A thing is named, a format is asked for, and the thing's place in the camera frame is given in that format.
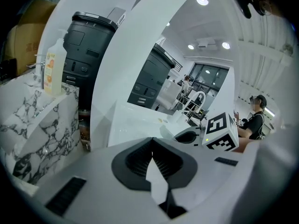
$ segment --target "white curved wall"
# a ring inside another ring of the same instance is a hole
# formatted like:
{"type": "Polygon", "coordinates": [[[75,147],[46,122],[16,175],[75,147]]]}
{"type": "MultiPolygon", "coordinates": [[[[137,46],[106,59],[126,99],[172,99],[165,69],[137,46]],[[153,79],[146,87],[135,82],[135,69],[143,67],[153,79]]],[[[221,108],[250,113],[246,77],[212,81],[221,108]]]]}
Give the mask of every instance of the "white curved wall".
{"type": "Polygon", "coordinates": [[[51,14],[38,47],[38,54],[46,54],[61,36],[59,28],[67,29],[71,23],[72,15],[77,12],[89,12],[107,17],[114,7],[130,11],[136,0],[60,0],[51,14]]]}
{"type": "Polygon", "coordinates": [[[141,0],[116,31],[103,57],[93,91],[93,150],[107,146],[116,102],[127,102],[156,40],[185,1],[141,0]]]}

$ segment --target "ceiling light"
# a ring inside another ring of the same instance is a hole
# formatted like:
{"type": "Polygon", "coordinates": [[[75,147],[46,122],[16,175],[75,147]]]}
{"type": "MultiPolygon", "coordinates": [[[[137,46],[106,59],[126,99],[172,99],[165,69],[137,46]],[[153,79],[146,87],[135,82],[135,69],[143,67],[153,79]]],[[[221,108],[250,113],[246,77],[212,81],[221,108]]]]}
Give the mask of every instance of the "ceiling light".
{"type": "Polygon", "coordinates": [[[265,110],[273,117],[275,116],[275,114],[271,110],[269,110],[267,107],[265,107],[265,110]]]}
{"type": "Polygon", "coordinates": [[[224,49],[230,49],[230,45],[227,42],[224,42],[222,46],[224,49]]]}
{"type": "Polygon", "coordinates": [[[196,0],[200,5],[208,5],[209,1],[208,0],[196,0]]]}

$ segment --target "person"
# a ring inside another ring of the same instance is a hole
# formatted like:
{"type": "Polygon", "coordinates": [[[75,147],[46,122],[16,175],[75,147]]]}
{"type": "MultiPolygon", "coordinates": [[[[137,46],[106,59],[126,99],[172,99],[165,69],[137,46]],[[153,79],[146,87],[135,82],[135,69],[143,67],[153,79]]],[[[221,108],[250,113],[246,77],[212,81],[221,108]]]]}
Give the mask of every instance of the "person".
{"type": "MultiPolygon", "coordinates": [[[[255,114],[243,124],[242,127],[237,127],[238,135],[241,138],[256,140],[262,134],[262,126],[264,123],[263,111],[267,105],[267,100],[263,95],[250,97],[250,107],[255,114]]],[[[239,113],[235,113],[235,118],[239,119],[239,113]]]]}
{"type": "Polygon", "coordinates": [[[185,78],[183,80],[183,87],[182,87],[182,93],[184,95],[187,95],[188,90],[190,88],[189,81],[190,81],[190,77],[189,76],[185,76],[185,78]]]}

